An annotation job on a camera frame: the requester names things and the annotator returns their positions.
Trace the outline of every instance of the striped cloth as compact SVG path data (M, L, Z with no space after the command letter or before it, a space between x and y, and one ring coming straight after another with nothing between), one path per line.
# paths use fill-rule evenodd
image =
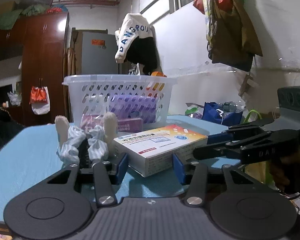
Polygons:
M89 144L89 159L93 163L104 161L108 158L108 146L104 140L104 129L102 126L97 125L94 129L91 129L88 133ZM63 162L63 167L70 164L79 165L79 146L86 138L84 130L77 126L70 126L68 130L68 140L63 143L59 158Z
M88 149L89 159L93 163L107 160L109 151L107 144L103 141L105 136L103 127L96 125L88 134L91 136L91 138L88 139L90 146Z

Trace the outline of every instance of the blue bag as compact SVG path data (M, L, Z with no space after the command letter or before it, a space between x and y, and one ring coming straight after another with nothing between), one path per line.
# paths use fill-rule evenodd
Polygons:
M242 113L228 113L226 117L223 117L223 120L220 116L220 112L217 111L218 104L215 102L204 103L202 120L214 122L226 126L232 126L239 124L242 118Z

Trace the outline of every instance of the black cloth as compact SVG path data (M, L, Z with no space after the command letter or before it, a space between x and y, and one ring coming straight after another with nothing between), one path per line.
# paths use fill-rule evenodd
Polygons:
M23 129L24 126L12 120L9 113L0 110L0 150Z
M134 64L142 64L143 73L145 75L151 75L151 73L157 68L157 56L156 56L156 46L153 37L147 37L141 39L137 37L130 45L126 60Z

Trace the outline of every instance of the cardboard box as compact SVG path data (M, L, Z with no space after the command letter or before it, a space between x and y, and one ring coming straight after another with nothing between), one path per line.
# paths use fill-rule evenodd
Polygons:
M11 12L17 8L17 4L15 1L10 1L6 3L0 4L0 15L5 12Z
M194 148L207 144L208 137L177 125L169 125L114 139L117 153L128 153L129 166L147 177L172 167L172 154L192 157Z

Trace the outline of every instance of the orange sticker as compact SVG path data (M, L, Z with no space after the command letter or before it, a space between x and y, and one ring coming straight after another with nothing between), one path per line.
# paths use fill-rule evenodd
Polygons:
M97 46L105 46L106 41L103 40L91 40L92 45L97 45Z

